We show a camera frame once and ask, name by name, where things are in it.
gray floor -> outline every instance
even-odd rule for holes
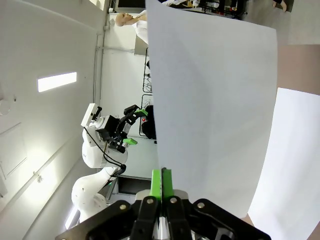
[[[279,45],[320,44],[320,0],[294,0],[292,12],[272,0],[249,0],[245,21],[276,29]]]

white paper sheet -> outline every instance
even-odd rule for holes
[[[147,0],[160,167],[193,202],[248,212],[270,136],[274,29]]]
[[[319,169],[320,96],[279,88],[253,224],[275,240],[306,240],[320,221]]]

person's foot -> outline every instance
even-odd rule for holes
[[[281,7],[283,9],[283,12],[285,13],[287,11],[287,4],[283,0],[282,0],[282,2],[280,4],[281,4]]]

black cable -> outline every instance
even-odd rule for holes
[[[110,157],[108,154],[106,154],[106,153],[102,150],[102,148],[98,145],[98,143],[94,140],[94,138],[90,135],[90,133],[88,132],[88,130],[87,130],[85,127],[83,127],[83,128],[84,128],[84,130],[86,131],[86,133],[90,136],[90,138],[93,140],[93,142],[95,143],[95,145],[96,145],[96,146],[100,149],[100,151],[103,153],[103,158],[104,158],[108,163],[114,164],[114,165],[116,165],[116,166],[118,166],[118,167],[121,167],[121,166],[123,165],[121,162],[118,162],[118,161],[114,160],[112,157]],[[116,164],[116,163],[114,163],[114,162],[109,161],[106,157],[109,158],[109,159],[111,159],[112,161],[120,164],[120,165],[118,165],[118,164]]]

mannequin head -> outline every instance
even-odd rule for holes
[[[120,27],[132,25],[134,24],[134,17],[128,13],[119,13],[115,18],[115,24]]]

